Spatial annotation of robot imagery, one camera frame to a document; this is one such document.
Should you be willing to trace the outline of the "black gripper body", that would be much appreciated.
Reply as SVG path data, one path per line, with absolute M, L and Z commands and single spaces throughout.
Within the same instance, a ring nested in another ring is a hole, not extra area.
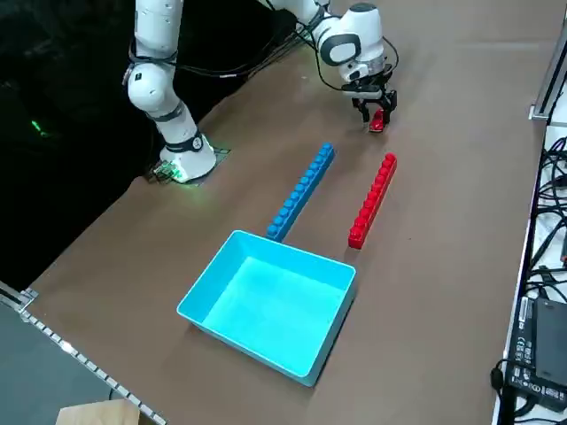
M 392 71 L 383 71 L 344 84 L 341 87 L 341 91 L 345 96 L 358 101 L 378 101 L 382 98 L 390 99 L 392 97 L 392 91 L 388 90 L 386 86 L 391 77 Z

